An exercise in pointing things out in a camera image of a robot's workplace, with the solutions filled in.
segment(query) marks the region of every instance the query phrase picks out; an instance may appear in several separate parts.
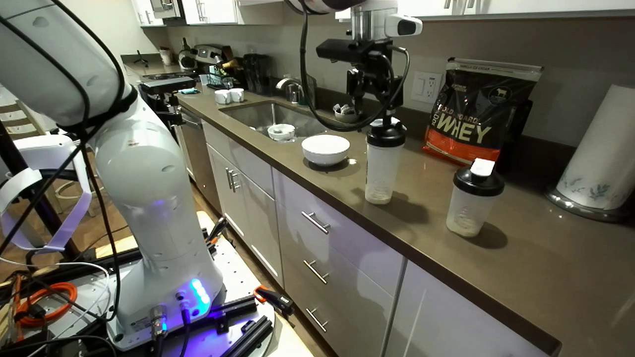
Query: brown countertop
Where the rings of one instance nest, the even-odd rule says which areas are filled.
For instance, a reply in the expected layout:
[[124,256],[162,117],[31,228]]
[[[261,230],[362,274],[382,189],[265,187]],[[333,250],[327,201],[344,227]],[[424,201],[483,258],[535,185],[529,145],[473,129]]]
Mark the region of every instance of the brown countertop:
[[[247,96],[245,106],[255,102],[269,100]],[[553,340],[541,332],[561,342],[561,357],[635,355],[632,227],[585,221],[507,185],[483,232],[463,240],[444,228],[456,167],[420,143],[406,143],[390,205],[372,207],[362,201],[364,135],[338,133],[356,165],[319,173],[299,143],[225,117],[208,90],[180,104],[543,349]]]

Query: kitchen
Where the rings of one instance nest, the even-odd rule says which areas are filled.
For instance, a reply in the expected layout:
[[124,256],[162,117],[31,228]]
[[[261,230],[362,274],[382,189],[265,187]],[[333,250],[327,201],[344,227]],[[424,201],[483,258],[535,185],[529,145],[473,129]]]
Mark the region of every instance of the kitchen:
[[[140,28],[134,18],[134,8],[126,0],[108,2],[106,6],[102,2],[67,2],[67,6],[71,10],[77,10],[77,14],[84,18],[86,24],[92,26],[98,36],[102,36],[106,46],[118,52],[118,56],[134,54],[136,50],[140,50],[142,54],[156,54],[158,46],[178,50],[180,38],[188,38],[192,44],[229,44],[235,54],[267,54],[275,60],[273,74],[297,74],[297,42],[301,16],[285,10],[283,4],[263,4],[273,8],[277,6],[277,10],[281,12],[281,20],[277,24],[168,24],[164,28]],[[110,18],[106,18],[104,14],[116,14],[116,24],[120,24],[120,18],[128,14],[128,22],[124,22],[126,26],[110,28]],[[362,185],[360,173],[340,173],[340,179],[354,179],[356,183],[338,183],[336,187],[329,179],[311,175],[299,163],[293,163],[293,157],[271,159],[269,155],[277,153],[279,149],[271,143],[257,141],[251,135],[239,131],[239,125],[221,123],[219,135],[227,135],[231,129],[235,129],[233,137],[229,139],[245,145],[257,159],[263,159],[273,169],[283,171],[279,181],[283,181],[283,177],[299,181],[303,189],[325,201],[335,211],[340,211],[338,215],[354,221],[372,236],[378,236],[384,244],[388,244],[388,238],[384,236],[398,236],[398,242],[394,242],[392,248],[398,254],[406,256],[406,260],[416,262],[414,268],[410,268],[412,272],[416,268],[422,268],[440,280],[440,276],[448,274],[450,270],[450,278],[446,280],[456,284],[452,286],[454,290],[463,288],[462,294],[469,298],[475,296],[479,304],[489,302],[487,296],[493,298],[495,302],[489,304],[501,304],[507,308],[501,316],[517,314],[519,320],[511,318],[511,322],[519,326],[533,324],[533,328],[537,326],[539,332],[545,332],[545,336],[557,340],[561,344],[559,355],[630,355],[630,272],[635,250],[630,242],[632,225],[610,227],[589,223],[551,209],[535,193],[535,187],[541,191],[545,189],[545,185],[555,185],[557,175],[571,155],[571,147],[579,143],[606,88],[610,84],[635,82],[635,72],[630,68],[632,36],[628,36],[635,20],[628,18],[630,14],[620,16],[620,12],[600,14],[600,10],[596,10],[596,14],[598,16],[590,12],[590,18],[569,14],[557,16],[549,12],[535,18],[509,16],[503,20],[471,20],[467,16],[430,20],[422,18],[422,36],[398,40],[398,44],[410,52],[410,74],[442,74],[446,58],[452,56],[539,64],[545,68],[543,78],[531,94],[535,106],[523,129],[523,137],[529,137],[527,143],[533,145],[531,149],[545,155],[539,157],[539,163],[525,163],[527,167],[533,165],[531,171],[527,171],[531,177],[521,177],[517,181],[525,179],[527,187],[513,187],[509,183],[509,187],[513,187],[505,193],[509,197],[497,207],[497,211],[491,213],[489,223],[501,228],[501,236],[505,236],[505,244],[501,244],[503,248],[499,248],[497,240],[489,242],[491,246],[497,244],[497,252],[491,246],[481,248],[475,244],[465,244],[460,238],[442,232],[442,227],[432,225],[430,228],[426,227],[426,223],[422,223],[422,217],[416,217],[428,215],[428,225],[442,217],[446,211],[450,189],[448,167],[438,165],[430,159],[422,161],[420,153],[416,153],[416,145],[410,147],[412,151],[400,165],[398,183],[414,187],[418,181],[420,185],[434,185],[444,193],[434,197],[428,191],[410,191],[428,197],[408,197],[410,203],[404,201],[398,203],[398,207],[392,207],[396,209],[396,213],[406,215],[404,219],[394,219],[392,215],[388,215],[388,219],[382,219],[384,215],[380,213],[380,209],[364,207],[358,203],[358,197],[354,197],[354,189]],[[307,48],[315,48],[325,38],[340,38],[342,32],[344,24],[336,24],[331,18],[315,18],[311,20]],[[329,66],[329,72],[323,72],[321,66],[323,60],[311,56],[307,58],[307,72],[315,76],[319,88],[325,88],[329,92],[342,92],[344,84],[340,80],[340,74],[344,74],[346,66],[333,64]],[[196,115],[213,117],[217,111],[211,100],[206,100],[208,104],[200,98],[184,98],[182,106]],[[408,94],[404,98],[404,108],[408,109],[424,111],[428,109],[428,106],[430,104],[424,104],[416,98],[408,98]],[[408,129],[412,137],[422,137],[422,129]],[[444,175],[436,179],[422,177],[434,173],[432,169],[438,169],[438,173]],[[321,197],[321,193],[315,193],[315,187],[321,187],[329,195]],[[428,213],[402,209],[406,205],[424,207]],[[364,223],[370,219],[376,219],[376,223],[384,223],[386,228],[378,228],[376,225],[364,227]],[[420,232],[440,234],[440,238],[420,238]],[[426,244],[422,244],[424,248],[414,248],[422,250],[422,254],[428,256],[426,260],[418,260],[412,248],[406,248],[406,244],[412,244],[414,240],[428,240]],[[513,330],[533,332],[533,328],[515,326]],[[404,346],[406,344],[402,342],[396,344],[388,340],[386,355],[400,355],[398,351],[404,351]]]

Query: white wall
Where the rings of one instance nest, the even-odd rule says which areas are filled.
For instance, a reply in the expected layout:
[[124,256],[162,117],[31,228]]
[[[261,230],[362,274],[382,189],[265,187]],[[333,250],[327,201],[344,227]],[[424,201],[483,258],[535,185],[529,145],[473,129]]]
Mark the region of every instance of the white wall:
[[[297,74],[299,16],[287,12],[281,26],[180,26],[168,28],[170,44],[227,44],[245,52],[275,58],[275,72]],[[344,26],[315,18],[309,26],[307,70],[319,88],[342,92],[342,64],[313,56],[325,38],[344,38]],[[594,20],[495,20],[495,22],[430,22],[422,36],[398,40],[412,56],[412,72],[444,72],[450,56],[521,62],[545,66],[533,90],[533,109],[525,135],[577,145],[610,84],[635,86],[635,18]]]
[[166,34],[158,30],[140,30],[132,0],[61,0],[81,18],[102,44],[118,58],[120,54],[156,54],[166,46]]

